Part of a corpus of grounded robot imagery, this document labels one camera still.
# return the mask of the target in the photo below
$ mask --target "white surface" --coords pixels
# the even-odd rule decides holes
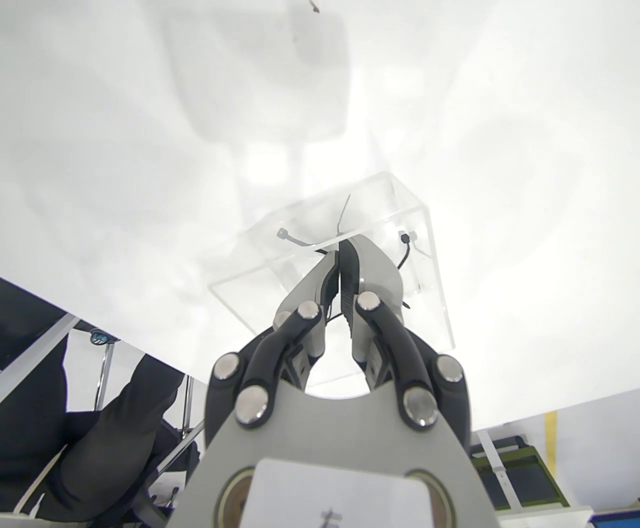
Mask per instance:
[[[498,515],[502,528],[585,528],[593,514],[588,506],[560,509],[535,509],[523,513]]]
[[[476,429],[640,386],[640,4],[317,4],[2,2],[0,276],[207,381],[198,255],[390,170]]]
[[[241,528],[317,525],[433,528],[431,497],[427,486],[418,480],[271,458],[260,460]]]

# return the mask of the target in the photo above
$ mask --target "wire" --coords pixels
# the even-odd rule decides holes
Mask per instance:
[[[400,240],[402,240],[402,242],[404,242],[406,244],[406,251],[404,253],[404,257],[402,257],[402,260],[400,261],[400,264],[398,264],[398,269],[402,268],[402,266],[404,266],[404,263],[406,262],[406,260],[409,258],[409,252],[411,251],[411,242],[410,242],[410,238],[408,234],[403,234],[400,237]]]

